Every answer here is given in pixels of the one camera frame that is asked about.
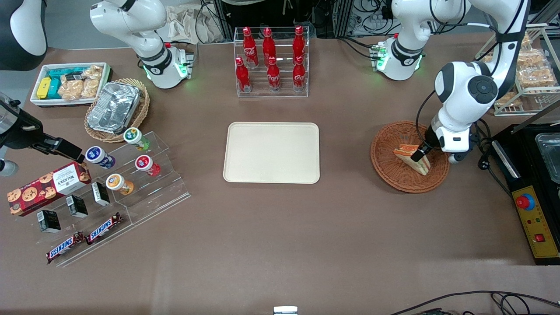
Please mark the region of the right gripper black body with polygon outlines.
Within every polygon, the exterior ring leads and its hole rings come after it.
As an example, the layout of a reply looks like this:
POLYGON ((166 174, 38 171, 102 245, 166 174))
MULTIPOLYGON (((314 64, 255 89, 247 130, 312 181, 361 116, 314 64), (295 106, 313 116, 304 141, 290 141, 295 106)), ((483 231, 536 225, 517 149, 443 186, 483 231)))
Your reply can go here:
POLYGON ((30 149, 42 145, 47 138, 42 122, 33 116, 24 115, 3 134, 3 145, 9 149, 30 149))

